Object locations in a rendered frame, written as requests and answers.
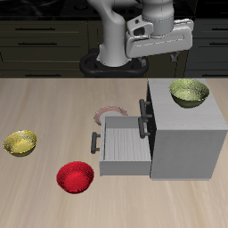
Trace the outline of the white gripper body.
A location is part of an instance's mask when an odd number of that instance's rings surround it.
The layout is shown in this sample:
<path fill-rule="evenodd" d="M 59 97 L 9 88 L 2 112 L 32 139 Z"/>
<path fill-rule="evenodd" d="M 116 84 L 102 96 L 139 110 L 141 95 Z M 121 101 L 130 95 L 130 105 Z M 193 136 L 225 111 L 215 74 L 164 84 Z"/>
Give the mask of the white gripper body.
<path fill-rule="evenodd" d="M 193 25 L 194 22 L 189 19 L 175 20 L 169 26 L 157 26 L 142 18 L 134 18 L 127 23 L 126 57 L 189 50 L 192 47 Z"/>

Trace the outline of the green bowl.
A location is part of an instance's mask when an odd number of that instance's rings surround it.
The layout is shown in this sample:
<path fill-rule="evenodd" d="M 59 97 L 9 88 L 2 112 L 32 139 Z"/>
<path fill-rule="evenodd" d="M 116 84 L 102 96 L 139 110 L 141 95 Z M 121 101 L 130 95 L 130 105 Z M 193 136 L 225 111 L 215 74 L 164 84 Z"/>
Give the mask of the green bowl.
<path fill-rule="evenodd" d="M 209 88 L 196 79 L 182 78 L 173 81 L 169 92 L 175 103 L 185 109 L 200 106 L 210 95 Z"/>

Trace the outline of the white cabinet drawer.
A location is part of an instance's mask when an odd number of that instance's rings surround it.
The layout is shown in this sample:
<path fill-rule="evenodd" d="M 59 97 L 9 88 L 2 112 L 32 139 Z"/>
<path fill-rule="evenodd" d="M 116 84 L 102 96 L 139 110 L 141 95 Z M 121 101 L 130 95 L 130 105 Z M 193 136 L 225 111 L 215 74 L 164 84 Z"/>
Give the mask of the white cabinet drawer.
<path fill-rule="evenodd" d="M 99 167 L 100 176 L 150 174 L 149 140 L 140 137 L 138 117 L 102 118 Z"/>

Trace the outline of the white cabinet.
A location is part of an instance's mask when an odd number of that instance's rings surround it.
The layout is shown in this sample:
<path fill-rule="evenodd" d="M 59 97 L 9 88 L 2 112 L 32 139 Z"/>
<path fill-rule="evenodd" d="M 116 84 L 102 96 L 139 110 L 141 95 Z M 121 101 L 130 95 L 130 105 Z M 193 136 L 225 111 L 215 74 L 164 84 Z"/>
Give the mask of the white cabinet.
<path fill-rule="evenodd" d="M 208 180 L 228 133 L 215 98 L 185 109 L 174 102 L 171 78 L 148 80 L 146 114 L 153 180 Z"/>

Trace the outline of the red bowl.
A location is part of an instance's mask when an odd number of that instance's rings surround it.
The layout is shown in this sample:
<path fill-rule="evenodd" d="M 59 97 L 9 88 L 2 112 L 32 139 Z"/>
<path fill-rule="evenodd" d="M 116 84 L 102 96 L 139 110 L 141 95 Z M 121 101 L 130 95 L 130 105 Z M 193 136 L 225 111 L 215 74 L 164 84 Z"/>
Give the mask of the red bowl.
<path fill-rule="evenodd" d="M 85 162 L 73 161 L 57 173 L 57 184 L 67 193 L 79 194 L 87 190 L 94 179 L 94 170 Z"/>

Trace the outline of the yellow bowl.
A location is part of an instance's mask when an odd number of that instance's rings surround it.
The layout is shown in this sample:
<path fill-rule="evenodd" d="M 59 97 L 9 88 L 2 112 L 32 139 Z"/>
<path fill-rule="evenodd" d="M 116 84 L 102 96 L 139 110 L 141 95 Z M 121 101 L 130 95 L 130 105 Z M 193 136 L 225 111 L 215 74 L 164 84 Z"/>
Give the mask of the yellow bowl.
<path fill-rule="evenodd" d="M 4 149 L 14 157 L 28 156 L 37 145 L 37 135 L 29 130 L 20 130 L 6 137 Z"/>

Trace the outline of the red rimmed white plate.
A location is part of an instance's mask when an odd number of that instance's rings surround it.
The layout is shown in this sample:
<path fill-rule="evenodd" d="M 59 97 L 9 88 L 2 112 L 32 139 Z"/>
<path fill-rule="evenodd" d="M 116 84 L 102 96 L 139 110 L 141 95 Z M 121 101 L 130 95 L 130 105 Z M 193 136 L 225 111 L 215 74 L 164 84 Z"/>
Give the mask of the red rimmed white plate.
<path fill-rule="evenodd" d="M 94 114 L 94 122 L 97 125 L 102 124 L 102 116 L 127 116 L 128 113 L 123 108 L 117 106 L 108 106 L 97 110 Z"/>

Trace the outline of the dark kitchen cupboards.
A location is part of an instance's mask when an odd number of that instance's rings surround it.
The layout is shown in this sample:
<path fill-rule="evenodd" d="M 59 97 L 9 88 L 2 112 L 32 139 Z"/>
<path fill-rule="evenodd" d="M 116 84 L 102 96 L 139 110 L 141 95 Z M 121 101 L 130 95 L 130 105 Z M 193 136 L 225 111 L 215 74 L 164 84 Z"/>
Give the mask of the dark kitchen cupboards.
<path fill-rule="evenodd" d="M 143 6 L 115 7 L 125 21 Z M 228 78 L 228 0 L 173 0 L 174 18 L 194 22 L 192 47 L 144 56 L 143 77 Z M 80 60 L 103 43 L 102 18 L 87 0 L 0 0 L 0 78 L 85 77 Z"/>

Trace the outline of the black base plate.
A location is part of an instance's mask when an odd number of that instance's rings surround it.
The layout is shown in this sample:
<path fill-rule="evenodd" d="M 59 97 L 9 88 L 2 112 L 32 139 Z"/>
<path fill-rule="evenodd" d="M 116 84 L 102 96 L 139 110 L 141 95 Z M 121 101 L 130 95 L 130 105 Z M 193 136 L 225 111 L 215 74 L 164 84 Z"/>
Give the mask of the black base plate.
<path fill-rule="evenodd" d="M 127 64 L 120 67 L 108 67 L 97 61 L 100 53 L 98 48 L 92 48 L 79 63 L 80 70 L 87 78 L 142 78 L 149 69 L 149 62 L 146 59 L 147 66 L 142 67 L 137 58 L 133 58 Z"/>

